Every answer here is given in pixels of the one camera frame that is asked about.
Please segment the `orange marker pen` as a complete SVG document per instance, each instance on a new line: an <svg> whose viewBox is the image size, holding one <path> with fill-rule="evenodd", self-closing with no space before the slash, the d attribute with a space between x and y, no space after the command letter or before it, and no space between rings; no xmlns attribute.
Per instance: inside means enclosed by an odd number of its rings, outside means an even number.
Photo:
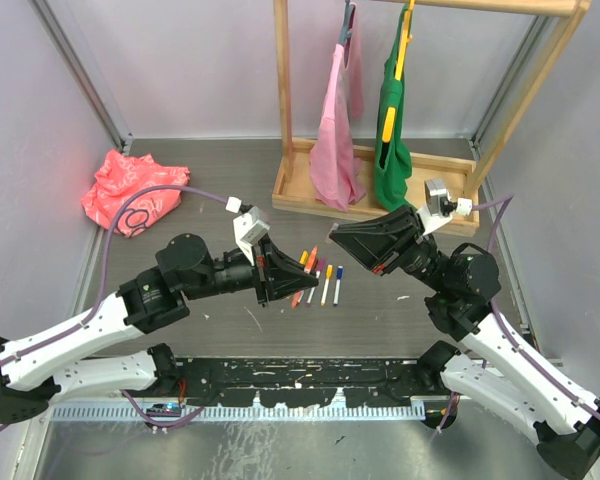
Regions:
<svg viewBox="0 0 600 480"><path fill-rule="evenodd" d="M315 245L313 247L313 249L311 250L311 252L307 255L306 261L304 263L304 272L305 273L310 273L312 271L313 265L316 261L317 253L318 253L318 246ZM304 295L303 289L301 289L299 292L294 294L292 302L291 302L292 308L296 308L300 304L300 301L302 300L303 295Z"/></svg>

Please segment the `purple capped white pen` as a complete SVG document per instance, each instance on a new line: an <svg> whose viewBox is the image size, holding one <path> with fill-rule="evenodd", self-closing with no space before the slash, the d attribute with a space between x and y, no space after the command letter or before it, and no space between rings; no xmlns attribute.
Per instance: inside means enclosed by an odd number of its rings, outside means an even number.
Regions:
<svg viewBox="0 0 600 480"><path fill-rule="evenodd" d="M317 282L318 282L318 280L319 280L319 278L320 278L320 275L321 275L321 272L320 272L320 270L316 270L316 272L315 272L315 278L316 278L316 281L317 281ZM308 294L308 297L307 297L307 300L306 300L306 302L305 302L305 304L306 304L307 306L310 306L310 305L311 305L311 303L312 303L312 300L313 300L313 297L314 297L314 294L315 294L315 291L316 291L316 288L317 288L318 284L319 284L319 282L318 282L316 285L314 285L314 286L313 286L313 287L310 289L310 291L309 291L309 294Z"/></svg>

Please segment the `blue capped white pen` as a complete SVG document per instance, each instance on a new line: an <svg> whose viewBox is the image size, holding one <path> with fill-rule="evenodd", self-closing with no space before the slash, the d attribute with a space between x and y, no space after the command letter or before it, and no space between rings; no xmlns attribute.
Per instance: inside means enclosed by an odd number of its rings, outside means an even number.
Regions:
<svg viewBox="0 0 600 480"><path fill-rule="evenodd" d="M333 305L334 306L338 306L339 305L340 290L341 290L341 281L342 281L342 275L339 276L339 277L337 277L337 279L336 279L335 289L334 289L334 299L333 299Z"/></svg>

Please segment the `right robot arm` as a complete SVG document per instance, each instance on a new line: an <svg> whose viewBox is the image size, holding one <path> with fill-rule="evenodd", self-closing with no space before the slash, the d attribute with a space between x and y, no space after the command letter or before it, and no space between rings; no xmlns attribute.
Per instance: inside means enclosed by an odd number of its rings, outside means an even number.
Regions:
<svg viewBox="0 0 600 480"><path fill-rule="evenodd" d="M452 338L418 360L424 390L465 395L526 436L556 473L584 478L600 457L600 396L578 385L533 348L500 313L493 255L464 243L451 255L433 237L448 213L402 206L374 220L333 228L330 239L372 273L396 269L431 288L425 305Z"/></svg>

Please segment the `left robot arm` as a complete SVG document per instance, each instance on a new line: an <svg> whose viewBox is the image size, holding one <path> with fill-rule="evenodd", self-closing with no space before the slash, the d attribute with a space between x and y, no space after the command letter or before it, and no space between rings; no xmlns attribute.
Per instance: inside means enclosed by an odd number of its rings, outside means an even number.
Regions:
<svg viewBox="0 0 600 480"><path fill-rule="evenodd" d="M181 234L157 264L101 303L21 340L0 337L0 424L32 419L63 398L118 390L168 396L180 386L171 349L159 344L119 358L94 353L189 316L189 301L253 290L265 305L317 286L310 268L263 237L253 260L239 249L212 258L204 240Z"/></svg>

